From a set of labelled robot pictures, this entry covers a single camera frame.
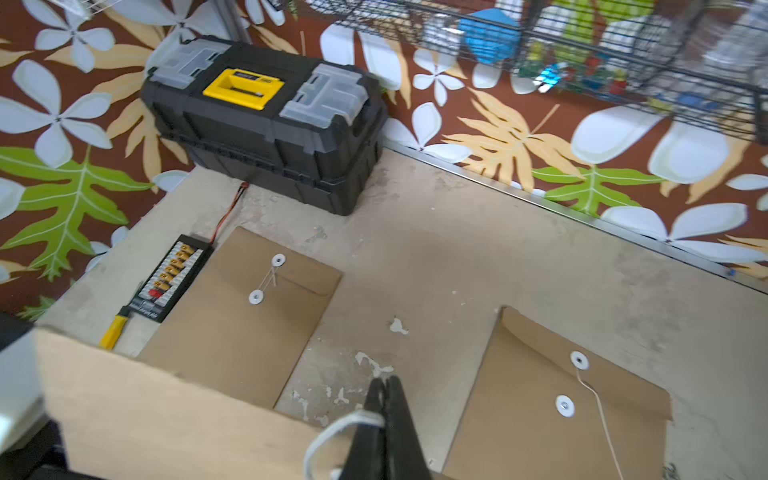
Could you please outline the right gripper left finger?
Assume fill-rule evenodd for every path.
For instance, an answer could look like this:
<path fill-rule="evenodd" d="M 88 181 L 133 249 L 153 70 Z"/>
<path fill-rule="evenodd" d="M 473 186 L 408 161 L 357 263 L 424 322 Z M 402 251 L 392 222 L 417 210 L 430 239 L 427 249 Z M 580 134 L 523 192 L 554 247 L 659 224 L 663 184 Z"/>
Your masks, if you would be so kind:
<path fill-rule="evenodd" d="M 371 381 L 362 410 L 371 418 L 360 422 L 350 446 L 341 479 L 381 480 L 385 478 L 386 386 L 380 378 Z"/>

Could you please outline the brown kraft file bag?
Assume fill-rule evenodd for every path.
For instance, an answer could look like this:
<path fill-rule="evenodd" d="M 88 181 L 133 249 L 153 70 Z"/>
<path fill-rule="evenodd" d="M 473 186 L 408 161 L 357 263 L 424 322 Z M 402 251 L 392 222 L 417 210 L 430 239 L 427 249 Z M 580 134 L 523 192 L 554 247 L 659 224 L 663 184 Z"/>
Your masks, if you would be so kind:
<path fill-rule="evenodd" d="M 237 228 L 138 355 L 139 361 L 272 408 L 342 272 Z"/>

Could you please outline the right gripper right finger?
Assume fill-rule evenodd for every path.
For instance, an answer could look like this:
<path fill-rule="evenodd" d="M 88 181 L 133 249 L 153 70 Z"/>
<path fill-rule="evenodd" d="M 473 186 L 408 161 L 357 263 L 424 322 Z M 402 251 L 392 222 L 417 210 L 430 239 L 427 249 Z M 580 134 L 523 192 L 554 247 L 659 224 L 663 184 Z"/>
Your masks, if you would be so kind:
<path fill-rule="evenodd" d="M 401 380 L 385 382 L 384 472 L 389 480 L 431 480 Z"/>

